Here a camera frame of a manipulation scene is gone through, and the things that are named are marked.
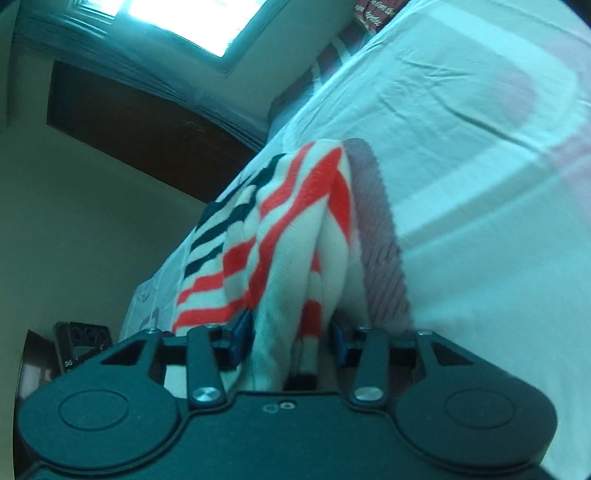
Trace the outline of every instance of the white wall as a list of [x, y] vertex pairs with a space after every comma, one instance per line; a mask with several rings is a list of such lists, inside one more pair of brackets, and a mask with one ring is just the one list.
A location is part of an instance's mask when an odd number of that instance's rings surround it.
[[203, 203], [45, 125], [52, 60], [12, 51], [0, 135], [0, 479], [27, 329], [108, 325], [197, 223]]

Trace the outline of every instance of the black box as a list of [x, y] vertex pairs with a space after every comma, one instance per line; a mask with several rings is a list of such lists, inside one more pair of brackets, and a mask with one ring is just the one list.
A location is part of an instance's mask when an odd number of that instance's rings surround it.
[[69, 372], [113, 345], [111, 333], [105, 326], [58, 322], [53, 330], [62, 373]]

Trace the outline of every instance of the metal screw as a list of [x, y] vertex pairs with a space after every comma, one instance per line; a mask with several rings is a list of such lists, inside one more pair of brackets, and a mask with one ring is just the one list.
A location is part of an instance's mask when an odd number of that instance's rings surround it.
[[354, 395], [360, 401], [378, 401], [384, 396], [384, 392], [378, 387], [360, 387], [355, 390]]
[[267, 413], [277, 413], [279, 411], [279, 405], [277, 405], [276, 403], [269, 403], [265, 405], [262, 409]]
[[279, 408], [283, 410], [293, 410], [296, 407], [296, 404], [292, 401], [282, 401], [279, 404]]
[[199, 403], [211, 403], [222, 398], [222, 392], [215, 387], [201, 387], [193, 391], [193, 400]]

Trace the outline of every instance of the circular pad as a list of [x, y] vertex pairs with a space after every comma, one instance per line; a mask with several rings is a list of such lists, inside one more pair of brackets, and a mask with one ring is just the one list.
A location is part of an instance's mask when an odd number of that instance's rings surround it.
[[153, 452], [178, 417], [176, 400], [162, 386], [134, 367], [110, 365], [74, 370], [40, 388], [20, 409], [18, 427], [41, 459], [92, 471]]
[[[100, 405], [100, 408], [89, 406]], [[122, 422], [129, 413], [129, 402], [108, 390], [87, 390], [65, 399], [59, 415], [73, 429], [94, 432], [106, 430]]]
[[428, 457], [460, 471], [491, 473], [538, 462], [554, 433], [554, 406], [504, 372], [446, 367], [405, 392], [400, 432]]
[[491, 390], [463, 390], [449, 397], [445, 406], [453, 420], [471, 429], [502, 427], [515, 415], [513, 402]]

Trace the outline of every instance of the window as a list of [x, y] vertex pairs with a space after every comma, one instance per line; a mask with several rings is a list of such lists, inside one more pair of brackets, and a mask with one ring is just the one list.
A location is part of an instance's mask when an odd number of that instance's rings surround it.
[[[133, 0], [130, 17], [182, 37], [223, 57], [266, 0]], [[116, 17], [124, 0], [79, 0], [78, 5]]]
[[79, 0], [78, 5], [110, 17], [115, 17], [124, 0]]

